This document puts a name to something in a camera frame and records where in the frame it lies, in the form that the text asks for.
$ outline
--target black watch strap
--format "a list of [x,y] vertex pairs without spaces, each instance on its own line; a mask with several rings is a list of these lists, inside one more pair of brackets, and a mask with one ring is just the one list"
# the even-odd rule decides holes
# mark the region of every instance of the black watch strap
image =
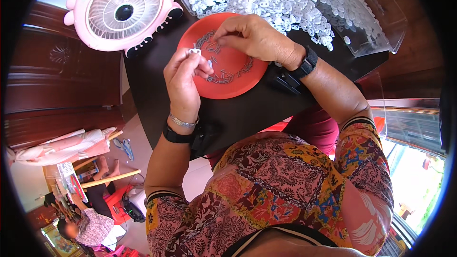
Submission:
[[318,57],[316,52],[314,52],[314,50],[310,48],[308,45],[306,45],[305,50],[306,55],[303,59],[303,63],[300,67],[298,67],[298,69],[291,72],[292,76],[296,79],[301,79],[302,77],[309,75],[314,70],[317,64]]
[[180,135],[180,134],[174,132],[173,129],[168,126],[167,121],[165,121],[164,137],[166,140],[170,141],[171,143],[181,143],[181,144],[191,143],[193,136],[194,136],[193,134]]

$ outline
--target silver bangle bracelet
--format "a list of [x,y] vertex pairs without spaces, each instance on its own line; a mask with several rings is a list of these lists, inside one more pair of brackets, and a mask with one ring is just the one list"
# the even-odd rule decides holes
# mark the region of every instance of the silver bangle bracelet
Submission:
[[192,128],[195,125],[197,125],[197,123],[200,121],[199,116],[197,116],[197,121],[195,123],[187,123],[187,122],[181,121],[178,118],[176,118],[173,114],[171,114],[171,112],[168,116],[171,118],[171,120],[173,120],[174,123],[178,124],[179,126],[184,126],[186,128]]

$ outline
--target red cloth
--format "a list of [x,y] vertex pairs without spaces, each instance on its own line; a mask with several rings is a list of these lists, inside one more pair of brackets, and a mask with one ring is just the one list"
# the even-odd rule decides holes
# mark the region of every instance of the red cloth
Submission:
[[[283,132],[302,138],[328,155],[333,150],[339,130],[336,121],[319,104],[316,104],[294,115]],[[207,155],[211,169],[229,147]]]

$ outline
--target bare foot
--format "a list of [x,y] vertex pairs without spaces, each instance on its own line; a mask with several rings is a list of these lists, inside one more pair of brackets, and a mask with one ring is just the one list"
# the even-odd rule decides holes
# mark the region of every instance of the bare foot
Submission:
[[109,171],[109,169],[108,169],[108,163],[106,162],[105,156],[104,156],[104,155],[100,155],[100,156],[98,157],[98,161],[99,161],[100,164],[101,164],[100,172],[103,173],[103,174],[104,174],[104,173],[107,173],[107,172]]
[[119,160],[118,159],[114,159],[114,170],[113,172],[111,173],[111,176],[117,176],[117,175],[120,175],[121,172],[119,171]]

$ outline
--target hand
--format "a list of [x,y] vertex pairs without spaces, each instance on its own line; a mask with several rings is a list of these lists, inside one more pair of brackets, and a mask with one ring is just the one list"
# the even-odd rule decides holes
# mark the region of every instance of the hand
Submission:
[[164,69],[170,111],[176,118],[186,123],[197,121],[200,95],[193,77],[206,79],[213,72],[205,57],[195,53],[189,55],[189,48],[176,51]]
[[78,202],[82,202],[81,201],[81,197],[79,197],[79,195],[77,193],[72,193],[71,194],[71,200],[76,204]]
[[227,18],[214,34],[214,40],[259,60],[277,61],[289,71],[298,68],[297,61],[301,64],[305,52],[301,45],[255,14]]

